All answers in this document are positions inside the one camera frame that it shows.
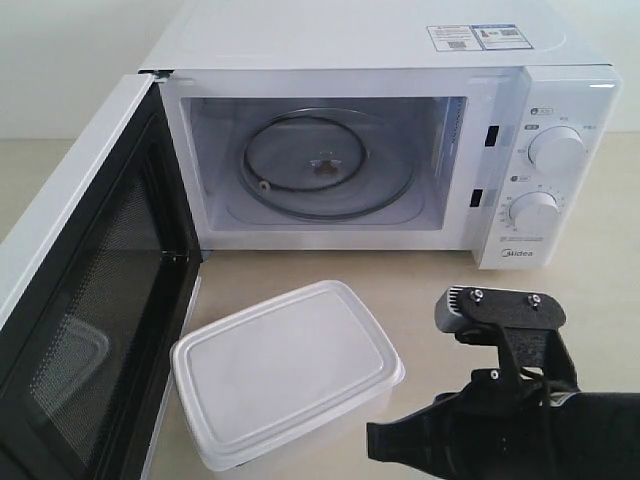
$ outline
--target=microwave hinge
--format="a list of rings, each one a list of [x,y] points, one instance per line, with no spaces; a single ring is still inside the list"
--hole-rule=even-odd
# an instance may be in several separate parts
[[[154,76],[155,83],[166,83],[173,70],[140,70],[138,73],[150,73]]]

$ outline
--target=bolt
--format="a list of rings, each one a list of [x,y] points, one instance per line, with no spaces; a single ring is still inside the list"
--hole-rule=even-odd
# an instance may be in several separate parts
[[[527,300],[529,301],[529,305],[531,305],[533,308],[538,308],[538,305],[540,305],[540,302],[542,302],[540,295],[538,295],[537,293],[529,294]]]
[[[474,302],[480,303],[484,298],[484,292],[479,288],[476,288],[475,290],[471,290],[471,293],[469,294],[469,296],[471,297],[471,300],[473,300]]]

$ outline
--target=power level knob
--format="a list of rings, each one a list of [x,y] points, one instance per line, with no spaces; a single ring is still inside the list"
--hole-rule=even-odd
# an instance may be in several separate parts
[[[555,198],[548,193],[527,193],[509,208],[509,217],[522,232],[544,235],[556,226],[560,211]]]
[[[582,169],[587,149],[582,138],[569,127],[545,130],[529,146],[529,160],[540,172],[562,175]]]

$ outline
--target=countertop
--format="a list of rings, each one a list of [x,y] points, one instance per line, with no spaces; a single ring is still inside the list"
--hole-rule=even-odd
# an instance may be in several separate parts
[[[0,142],[0,238],[17,220],[70,145]],[[561,329],[584,391],[640,392],[640,134],[608,134],[551,265],[533,271],[480,271],[465,252],[216,252],[202,265],[193,330],[288,290],[322,279],[360,296],[402,358],[407,375],[389,408],[400,418],[460,390],[475,368],[497,365],[494,349],[463,346],[440,333],[433,307],[453,284],[545,292],[564,307]],[[364,426],[265,480],[420,479],[420,472],[367,459]],[[200,462],[178,398],[170,395],[151,468],[153,480],[216,476]]]

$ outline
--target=microwave door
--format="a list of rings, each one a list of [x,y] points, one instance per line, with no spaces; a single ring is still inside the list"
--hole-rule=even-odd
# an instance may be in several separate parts
[[[126,76],[0,246],[1,472],[139,477],[201,260],[158,86]]]

